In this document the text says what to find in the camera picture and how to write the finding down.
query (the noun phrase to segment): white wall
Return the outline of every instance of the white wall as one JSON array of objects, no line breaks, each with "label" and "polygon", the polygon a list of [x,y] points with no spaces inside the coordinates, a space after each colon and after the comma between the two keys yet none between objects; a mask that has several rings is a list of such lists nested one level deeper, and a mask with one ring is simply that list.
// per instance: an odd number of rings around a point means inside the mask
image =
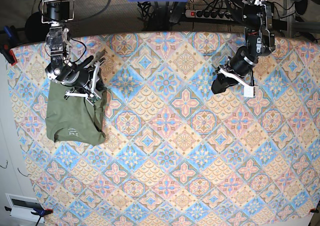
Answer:
[{"label": "white wall", "polygon": [[18,172],[28,174],[18,142],[18,135],[11,108],[8,89],[6,60],[0,54],[0,226],[34,226],[34,222],[18,220],[9,216],[5,206],[10,207],[5,193],[35,198],[30,180]]}]

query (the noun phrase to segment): green cloth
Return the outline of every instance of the green cloth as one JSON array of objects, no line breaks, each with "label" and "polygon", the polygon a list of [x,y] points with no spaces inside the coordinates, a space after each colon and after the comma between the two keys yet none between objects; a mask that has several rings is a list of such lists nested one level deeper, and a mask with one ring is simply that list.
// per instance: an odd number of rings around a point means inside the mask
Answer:
[{"label": "green cloth", "polygon": [[59,83],[50,84],[46,110],[46,135],[54,142],[78,141],[99,145],[105,141],[102,132],[106,106],[106,92],[102,99],[92,106],[83,97],[70,96],[64,99],[69,87]]}]

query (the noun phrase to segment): power strip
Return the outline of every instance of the power strip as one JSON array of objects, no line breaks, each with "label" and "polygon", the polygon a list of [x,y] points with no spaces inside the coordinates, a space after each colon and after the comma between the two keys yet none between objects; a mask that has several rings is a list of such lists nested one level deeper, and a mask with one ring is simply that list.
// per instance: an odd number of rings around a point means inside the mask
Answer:
[{"label": "power strip", "polygon": [[210,12],[203,10],[185,10],[185,17],[192,19],[207,19],[207,20],[225,20],[225,21],[233,21],[231,14],[229,12]]}]

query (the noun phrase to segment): table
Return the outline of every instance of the table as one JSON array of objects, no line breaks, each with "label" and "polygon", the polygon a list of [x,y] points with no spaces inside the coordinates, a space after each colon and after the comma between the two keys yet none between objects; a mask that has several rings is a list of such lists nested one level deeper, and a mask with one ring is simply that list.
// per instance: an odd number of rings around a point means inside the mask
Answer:
[{"label": "table", "polygon": [[[320,200],[319,46],[277,38],[242,87],[213,95],[214,67],[244,37],[146,32],[79,38],[106,50],[100,145],[46,136],[43,43],[7,65],[16,130],[47,225],[255,226],[305,217]],[[72,57],[83,52],[73,43]]]}]

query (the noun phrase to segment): patterned tablecloth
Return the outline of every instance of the patterned tablecloth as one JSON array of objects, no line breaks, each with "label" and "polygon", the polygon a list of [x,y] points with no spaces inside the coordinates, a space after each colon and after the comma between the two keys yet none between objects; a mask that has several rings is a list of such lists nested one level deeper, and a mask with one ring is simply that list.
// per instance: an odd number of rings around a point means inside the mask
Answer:
[{"label": "patterned tablecloth", "polygon": [[[46,137],[49,57],[15,48],[7,66],[12,110],[48,225],[255,226],[309,214],[320,200],[320,53],[277,38],[242,87],[213,95],[213,66],[244,38],[207,32],[83,37],[106,50],[101,145]],[[78,58],[82,45],[74,44]]]}]

